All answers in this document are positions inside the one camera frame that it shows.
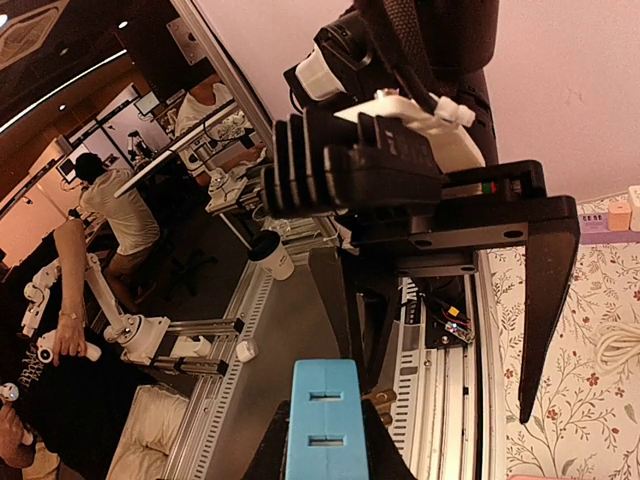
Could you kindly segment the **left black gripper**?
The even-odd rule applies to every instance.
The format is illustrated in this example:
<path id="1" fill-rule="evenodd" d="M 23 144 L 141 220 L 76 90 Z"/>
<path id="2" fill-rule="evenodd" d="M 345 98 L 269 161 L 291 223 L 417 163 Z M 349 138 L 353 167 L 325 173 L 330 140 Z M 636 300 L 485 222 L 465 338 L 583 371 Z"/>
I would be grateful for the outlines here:
<path id="1" fill-rule="evenodd" d="M 449 175 L 436 205 L 361 209 L 340 217 L 356 255 L 311 250 L 308 266 L 342 359 L 360 388 L 379 382 L 397 307 L 398 278 L 460 275 L 479 250 L 525 249 L 525 316 L 519 422 L 534 409 L 546 356 L 569 290 L 579 245 L 575 200 L 547 193 L 537 160 Z"/>

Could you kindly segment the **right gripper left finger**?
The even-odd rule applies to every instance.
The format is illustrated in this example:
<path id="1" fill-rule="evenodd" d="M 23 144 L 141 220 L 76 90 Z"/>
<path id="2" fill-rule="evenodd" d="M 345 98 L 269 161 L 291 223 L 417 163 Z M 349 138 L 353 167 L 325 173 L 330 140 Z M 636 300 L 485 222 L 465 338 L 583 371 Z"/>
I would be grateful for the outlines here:
<path id="1" fill-rule="evenodd" d="M 290 401 L 282 401 L 247 467 L 243 480 L 283 480 L 285 478 Z"/>

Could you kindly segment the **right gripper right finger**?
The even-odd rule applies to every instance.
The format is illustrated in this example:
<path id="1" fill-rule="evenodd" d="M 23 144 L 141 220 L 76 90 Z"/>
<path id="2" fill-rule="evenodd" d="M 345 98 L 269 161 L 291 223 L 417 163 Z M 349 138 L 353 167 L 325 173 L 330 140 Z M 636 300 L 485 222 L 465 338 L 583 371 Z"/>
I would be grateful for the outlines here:
<path id="1" fill-rule="evenodd" d="M 370 400 L 361 401 L 372 480 L 415 480 Z"/>

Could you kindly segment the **blue plug adapter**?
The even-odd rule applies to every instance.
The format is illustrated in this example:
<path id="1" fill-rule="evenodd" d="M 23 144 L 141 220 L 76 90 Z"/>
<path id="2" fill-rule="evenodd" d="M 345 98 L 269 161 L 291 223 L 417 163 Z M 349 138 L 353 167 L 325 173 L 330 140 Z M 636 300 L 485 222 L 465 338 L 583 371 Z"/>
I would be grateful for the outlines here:
<path id="1" fill-rule="evenodd" d="M 295 363 L 285 477 L 369 478 L 354 361 L 308 359 Z"/>

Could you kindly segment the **purple power strip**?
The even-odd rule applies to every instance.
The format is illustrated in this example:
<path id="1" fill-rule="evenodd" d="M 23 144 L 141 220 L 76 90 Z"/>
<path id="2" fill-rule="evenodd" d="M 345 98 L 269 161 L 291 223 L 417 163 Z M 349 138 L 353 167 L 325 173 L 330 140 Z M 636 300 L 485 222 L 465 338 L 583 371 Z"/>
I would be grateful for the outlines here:
<path id="1" fill-rule="evenodd" d="M 635 231 L 609 230 L 606 212 L 583 213 L 578 218 L 581 229 L 581 245 L 638 243 L 640 240 L 639 233 Z"/>

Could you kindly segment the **salmon small cube adapter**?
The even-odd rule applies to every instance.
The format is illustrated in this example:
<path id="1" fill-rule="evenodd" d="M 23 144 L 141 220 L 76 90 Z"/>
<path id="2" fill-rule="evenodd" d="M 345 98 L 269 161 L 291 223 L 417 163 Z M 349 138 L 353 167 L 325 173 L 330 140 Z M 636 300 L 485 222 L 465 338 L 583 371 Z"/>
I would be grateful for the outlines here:
<path id="1" fill-rule="evenodd" d="M 625 232 L 630 229 L 632 210 L 627 200 L 610 202 L 607 211 L 607 228 L 611 232 Z"/>

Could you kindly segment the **white tiger plug adapter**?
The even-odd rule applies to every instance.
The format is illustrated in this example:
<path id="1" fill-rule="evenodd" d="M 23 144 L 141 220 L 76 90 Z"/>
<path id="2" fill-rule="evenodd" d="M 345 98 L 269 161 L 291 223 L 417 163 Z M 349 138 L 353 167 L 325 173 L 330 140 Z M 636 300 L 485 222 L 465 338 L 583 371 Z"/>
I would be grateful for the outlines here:
<path id="1" fill-rule="evenodd" d="M 628 187 L 627 201 L 631 211 L 630 230 L 640 231 L 640 186 L 631 185 Z"/>

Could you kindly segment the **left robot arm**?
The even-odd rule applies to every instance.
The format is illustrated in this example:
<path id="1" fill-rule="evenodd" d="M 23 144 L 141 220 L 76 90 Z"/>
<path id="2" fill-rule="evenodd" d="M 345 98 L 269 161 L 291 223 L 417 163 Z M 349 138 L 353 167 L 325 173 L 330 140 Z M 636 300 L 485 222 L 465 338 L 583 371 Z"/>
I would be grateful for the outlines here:
<path id="1" fill-rule="evenodd" d="M 309 268 L 342 357 L 380 376 L 399 281 L 429 323 L 459 341 L 452 308 L 482 250 L 523 246 L 519 420 L 533 412 L 577 257 L 575 200 L 547 193 L 535 160 L 500 163 L 484 77 L 495 1 L 356 1 L 285 73 L 301 107 L 275 123 L 263 198 L 279 219 L 333 217 L 349 246 Z M 453 329 L 446 331 L 446 324 Z"/>

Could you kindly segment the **operator forearm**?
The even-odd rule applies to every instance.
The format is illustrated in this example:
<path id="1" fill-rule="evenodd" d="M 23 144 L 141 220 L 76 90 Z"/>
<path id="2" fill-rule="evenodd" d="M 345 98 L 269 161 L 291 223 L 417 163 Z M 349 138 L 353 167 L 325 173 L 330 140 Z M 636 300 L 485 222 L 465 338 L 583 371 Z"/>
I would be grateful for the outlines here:
<path id="1" fill-rule="evenodd" d="M 54 231 L 54 241 L 61 270 L 62 300 L 60 327 L 84 333 L 84 283 L 86 241 L 80 220 L 71 219 Z"/>

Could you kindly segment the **operator hand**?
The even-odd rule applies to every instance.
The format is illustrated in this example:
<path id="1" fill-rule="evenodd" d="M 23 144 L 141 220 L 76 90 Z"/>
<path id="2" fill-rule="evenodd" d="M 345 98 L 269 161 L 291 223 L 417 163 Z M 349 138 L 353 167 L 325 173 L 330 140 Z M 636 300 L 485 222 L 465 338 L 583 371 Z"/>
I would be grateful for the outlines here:
<path id="1" fill-rule="evenodd" d="M 86 353 L 83 321 L 70 315 L 61 315 L 54 335 L 53 364 L 58 366 L 62 356 L 85 357 Z"/>

